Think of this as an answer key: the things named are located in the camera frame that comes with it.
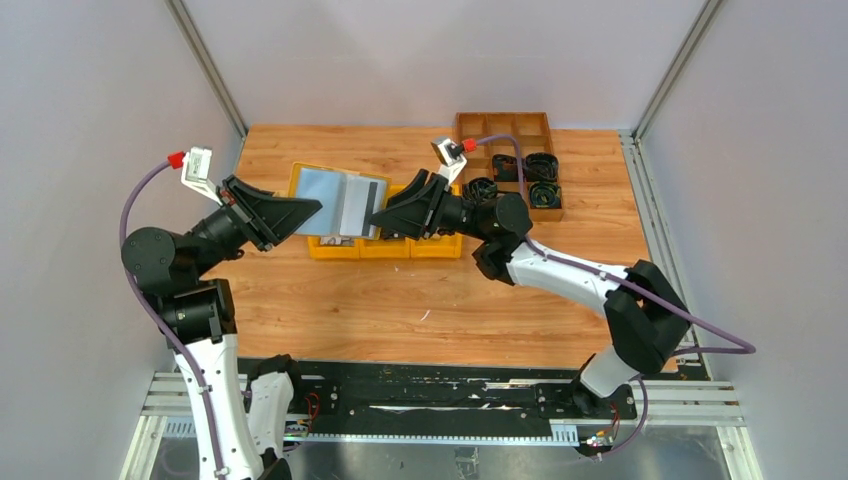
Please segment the black green coiled belt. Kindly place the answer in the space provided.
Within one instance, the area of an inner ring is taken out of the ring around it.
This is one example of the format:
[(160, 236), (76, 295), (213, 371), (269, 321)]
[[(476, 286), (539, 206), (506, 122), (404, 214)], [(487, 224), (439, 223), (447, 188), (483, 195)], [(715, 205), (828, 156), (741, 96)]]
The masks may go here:
[(533, 209), (561, 209), (561, 188), (556, 183), (534, 182), (528, 187), (527, 193)]

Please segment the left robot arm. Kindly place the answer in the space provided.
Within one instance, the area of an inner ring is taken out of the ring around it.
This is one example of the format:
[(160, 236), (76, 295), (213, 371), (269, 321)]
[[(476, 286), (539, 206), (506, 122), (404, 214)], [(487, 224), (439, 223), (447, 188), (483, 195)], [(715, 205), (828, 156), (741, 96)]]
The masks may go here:
[(133, 293), (165, 336), (187, 388), (201, 479), (289, 479), (286, 417), (303, 398), (290, 355), (260, 362), (242, 385), (236, 309), (225, 279), (204, 279), (244, 246), (268, 251), (317, 213), (317, 200), (283, 198), (234, 176), (215, 195), (220, 206), (188, 232), (127, 231), (128, 214), (149, 183), (131, 192), (120, 220), (121, 259)]

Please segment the yellow leather card holder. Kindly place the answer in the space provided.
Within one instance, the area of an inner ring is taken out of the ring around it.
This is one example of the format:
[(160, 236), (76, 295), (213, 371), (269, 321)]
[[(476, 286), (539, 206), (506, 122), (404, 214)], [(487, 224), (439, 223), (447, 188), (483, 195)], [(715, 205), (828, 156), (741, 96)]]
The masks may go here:
[(350, 170), (293, 164), (288, 195), (316, 200), (321, 208), (295, 231), (297, 235), (374, 240), (374, 214), (386, 206), (391, 180)]

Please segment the yellow bin middle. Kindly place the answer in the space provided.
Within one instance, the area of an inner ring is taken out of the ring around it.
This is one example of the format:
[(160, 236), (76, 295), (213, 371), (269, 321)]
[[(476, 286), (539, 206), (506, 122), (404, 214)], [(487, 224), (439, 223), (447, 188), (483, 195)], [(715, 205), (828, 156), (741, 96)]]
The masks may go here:
[(405, 237), (385, 240), (381, 230), (374, 239), (357, 238), (354, 245), (358, 249), (360, 259), (408, 259), (411, 252), (411, 241)]

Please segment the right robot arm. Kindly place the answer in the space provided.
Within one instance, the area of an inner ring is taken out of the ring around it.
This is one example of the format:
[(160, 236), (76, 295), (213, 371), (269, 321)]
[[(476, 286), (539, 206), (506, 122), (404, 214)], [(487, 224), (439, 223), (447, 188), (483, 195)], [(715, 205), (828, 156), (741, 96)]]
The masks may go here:
[(531, 240), (533, 223), (518, 193), (473, 201), (452, 193), (443, 176), (421, 170), (370, 222), (415, 240), (433, 234), (478, 239), (472, 257), (487, 279), (547, 291), (602, 317), (610, 345), (581, 366), (561, 396), (584, 417), (609, 405), (620, 386), (660, 372), (692, 325), (687, 307), (654, 263), (595, 263)]

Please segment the silver cards in bin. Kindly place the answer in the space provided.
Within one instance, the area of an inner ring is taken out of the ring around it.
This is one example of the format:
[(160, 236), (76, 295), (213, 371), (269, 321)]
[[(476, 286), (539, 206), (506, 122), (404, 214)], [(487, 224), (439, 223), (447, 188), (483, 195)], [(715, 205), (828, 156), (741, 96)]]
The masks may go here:
[(319, 245), (324, 247), (353, 247), (355, 238), (341, 235), (321, 236)]

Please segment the yellow bin left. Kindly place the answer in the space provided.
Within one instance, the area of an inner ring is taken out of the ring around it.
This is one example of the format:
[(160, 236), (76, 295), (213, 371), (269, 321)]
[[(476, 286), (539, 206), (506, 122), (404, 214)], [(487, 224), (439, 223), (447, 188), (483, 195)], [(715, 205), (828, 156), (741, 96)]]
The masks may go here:
[(313, 260), (357, 260), (360, 258), (359, 245), (352, 237), (344, 236), (308, 236), (307, 248)]

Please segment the yellow bin right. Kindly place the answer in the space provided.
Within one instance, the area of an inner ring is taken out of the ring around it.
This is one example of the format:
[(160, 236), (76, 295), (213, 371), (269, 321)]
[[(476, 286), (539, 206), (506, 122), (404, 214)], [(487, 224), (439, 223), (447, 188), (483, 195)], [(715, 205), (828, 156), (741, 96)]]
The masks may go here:
[(405, 241), (408, 257), (412, 259), (459, 259), (462, 255), (463, 236), (460, 234), (435, 236), (428, 239)]

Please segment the black coiled belt right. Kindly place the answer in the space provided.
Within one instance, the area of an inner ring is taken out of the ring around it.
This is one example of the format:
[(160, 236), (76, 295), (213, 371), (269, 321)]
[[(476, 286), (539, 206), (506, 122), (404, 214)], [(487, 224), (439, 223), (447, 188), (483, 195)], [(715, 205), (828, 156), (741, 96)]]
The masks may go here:
[(558, 182), (559, 160), (547, 152), (535, 152), (523, 159), (524, 178), (529, 182)]

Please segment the black coiled belt left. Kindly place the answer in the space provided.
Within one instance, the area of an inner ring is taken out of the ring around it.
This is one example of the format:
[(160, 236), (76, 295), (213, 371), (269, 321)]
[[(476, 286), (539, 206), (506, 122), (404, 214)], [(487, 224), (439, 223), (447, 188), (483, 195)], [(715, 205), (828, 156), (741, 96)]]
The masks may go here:
[(525, 174), (512, 155), (495, 154), (491, 158), (493, 180), (497, 183), (517, 183)]

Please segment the black coiled belt front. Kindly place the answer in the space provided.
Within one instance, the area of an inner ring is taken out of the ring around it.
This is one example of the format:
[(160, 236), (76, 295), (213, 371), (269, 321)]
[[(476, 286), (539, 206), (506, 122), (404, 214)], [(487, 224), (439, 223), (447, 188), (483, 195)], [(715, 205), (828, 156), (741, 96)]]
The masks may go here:
[(462, 198), (474, 205), (482, 205), (499, 195), (496, 182), (488, 177), (476, 177), (462, 186)]

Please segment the yellow bin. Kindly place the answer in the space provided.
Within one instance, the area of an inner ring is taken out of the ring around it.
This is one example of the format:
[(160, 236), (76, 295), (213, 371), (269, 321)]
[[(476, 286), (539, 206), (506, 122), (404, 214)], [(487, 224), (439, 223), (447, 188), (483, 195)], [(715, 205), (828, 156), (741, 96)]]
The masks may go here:
[(435, 236), (428, 239), (405, 241), (408, 257), (412, 259), (459, 259), (462, 255), (463, 236), (460, 234)]
[(308, 236), (307, 248), (313, 260), (357, 260), (360, 258), (359, 245), (352, 237), (344, 236)]
[(405, 237), (385, 240), (381, 230), (374, 239), (357, 238), (354, 245), (358, 249), (360, 259), (408, 259), (411, 252), (411, 241)]

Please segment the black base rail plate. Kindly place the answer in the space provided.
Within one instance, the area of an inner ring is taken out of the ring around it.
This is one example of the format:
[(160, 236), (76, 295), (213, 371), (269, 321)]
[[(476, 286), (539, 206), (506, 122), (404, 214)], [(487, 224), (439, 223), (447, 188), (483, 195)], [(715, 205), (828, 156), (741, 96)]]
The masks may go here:
[(318, 408), (313, 434), (549, 437), (554, 420), (601, 427), (637, 417), (631, 387), (582, 410), (569, 369), (302, 361), (293, 412)]

